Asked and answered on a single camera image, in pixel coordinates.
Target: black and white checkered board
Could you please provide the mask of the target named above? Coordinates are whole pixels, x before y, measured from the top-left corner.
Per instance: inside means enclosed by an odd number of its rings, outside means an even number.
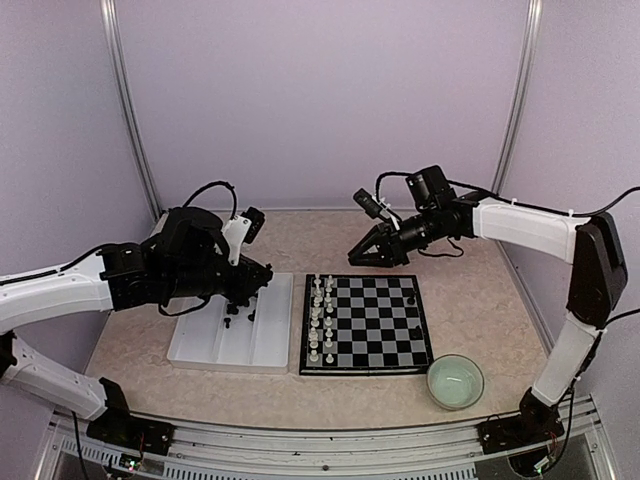
[[[433,362],[427,321],[414,275],[334,275],[330,293],[333,313],[326,312],[325,283],[318,318],[318,360],[310,359],[309,332],[314,299],[314,275],[305,289],[301,375],[401,375],[424,373]],[[325,345],[325,317],[332,319],[333,345]],[[333,362],[327,362],[327,354]]]

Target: black chess piece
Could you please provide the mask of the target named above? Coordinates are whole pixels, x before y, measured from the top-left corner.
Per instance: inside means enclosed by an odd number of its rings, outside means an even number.
[[[420,327],[409,329],[409,339],[422,340],[422,329]]]

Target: metal enclosure frame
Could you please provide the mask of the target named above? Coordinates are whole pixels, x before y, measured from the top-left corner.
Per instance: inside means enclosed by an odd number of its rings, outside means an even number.
[[[147,161],[147,156],[144,151],[143,140],[136,119],[131,92],[129,90],[125,59],[118,29],[116,0],[100,0],[100,3],[107,42],[112,57],[114,75],[118,87],[118,95],[120,97],[123,116],[126,121],[129,139],[131,141],[132,150],[134,152],[136,168],[140,176],[141,185],[144,190],[149,210],[152,214],[153,219],[157,221],[163,211],[163,205],[161,204],[157,189],[155,187],[153,172],[149,166],[149,162]],[[511,109],[506,121],[500,156],[498,158],[498,164],[491,186],[491,190],[498,194],[504,188],[509,173],[509,167],[511,166],[513,160],[514,148],[517,142],[518,130],[525,108],[527,90],[531,78],[531,72],[533,69],[536,45],[538,41],[538,33],[542,18],[542,8],[542,0],[529,0],[528,13],[524,26],[522,50],[514,86]],[[546,351],[549,352],[553,348],[554,341],[541,317],[538,308],[536,307],[535,300],[533,299],[531,292],[527,288],[522,276],[511,263],[511,260],[504,250],[504,247],[499,244],[499,248],[504,257],[505,263],[510,270],[514,283],[516,284],[516,287],[518,288],[518,291],[525,303],[527,311],[534,323],[540,340]],[[599,437],[603,436],[606,440],[604,431],[599,434]],[[616,478],[616,468],[613,464],[612,459],[607,459],[606,469],[610,472],[610,478]]]

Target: white plastic tray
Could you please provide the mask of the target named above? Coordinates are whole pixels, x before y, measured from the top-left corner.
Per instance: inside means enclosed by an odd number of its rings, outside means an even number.
[[[285,374],[289,365],[293,275],[276,273],[238,315],[227,300],[211,298],[202,310],[178,318],[167,358],[174,367],[224,372]],[[197,304],[194,299],[184,308]],[[255,309],[255,320],[248,315]],[[224,318],[231,317],[229,328]]]

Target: chessboard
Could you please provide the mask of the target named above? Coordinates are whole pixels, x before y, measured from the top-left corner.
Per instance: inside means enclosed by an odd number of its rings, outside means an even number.
[[[301,375],[416,374],[432,362],[415,275],[307,275]]]

